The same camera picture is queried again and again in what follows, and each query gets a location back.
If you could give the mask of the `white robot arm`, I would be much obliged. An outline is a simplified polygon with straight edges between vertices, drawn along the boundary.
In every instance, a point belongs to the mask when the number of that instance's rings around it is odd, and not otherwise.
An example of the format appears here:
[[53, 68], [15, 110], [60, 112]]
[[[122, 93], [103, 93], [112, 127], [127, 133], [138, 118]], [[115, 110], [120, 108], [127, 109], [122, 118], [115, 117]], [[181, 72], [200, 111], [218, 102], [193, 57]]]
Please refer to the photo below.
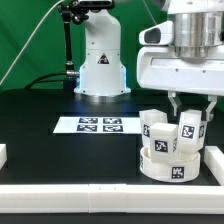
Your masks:
[[[143, 88], [164, 90], [174, 107], [178, 92], [206, 94], [210, 105], [204, 120], [219, 96], [224, 96], [224, 0], [155, 0], [168, 19], [139, 34], [142, 45], [137, 56], [137, 81]], [[119, 43], [106, 27], [106, 11], [113, 0], [78, 0], [90, 18], [87, 23], [86, 66], [82, 86], [90, 87], [88, 69], [99, 64], [118, 63]]]

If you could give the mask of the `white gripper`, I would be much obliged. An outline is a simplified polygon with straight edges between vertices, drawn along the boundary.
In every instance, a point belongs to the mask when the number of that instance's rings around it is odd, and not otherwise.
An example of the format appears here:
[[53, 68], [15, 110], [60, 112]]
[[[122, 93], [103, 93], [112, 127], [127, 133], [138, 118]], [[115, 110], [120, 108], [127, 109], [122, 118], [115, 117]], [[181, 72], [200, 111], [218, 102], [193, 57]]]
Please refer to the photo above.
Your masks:
[[142, 88], [169, 91], [174, 116], [181, 106], [176, 92], [209, 95], [204, 120], [210, 122], [217, 96], [224, 96], [224, 46], [211, 47], [201, 59], [179, 58], [173, 47], [143, 47], [137, 56], [137, 82]]

